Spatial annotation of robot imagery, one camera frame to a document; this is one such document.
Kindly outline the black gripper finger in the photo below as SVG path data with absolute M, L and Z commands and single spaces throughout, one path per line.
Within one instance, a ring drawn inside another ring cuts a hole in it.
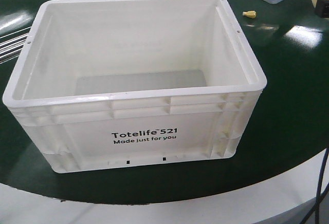
M 318 17 L 329 17 L 329 0 L 317 0 L 315 14 Z

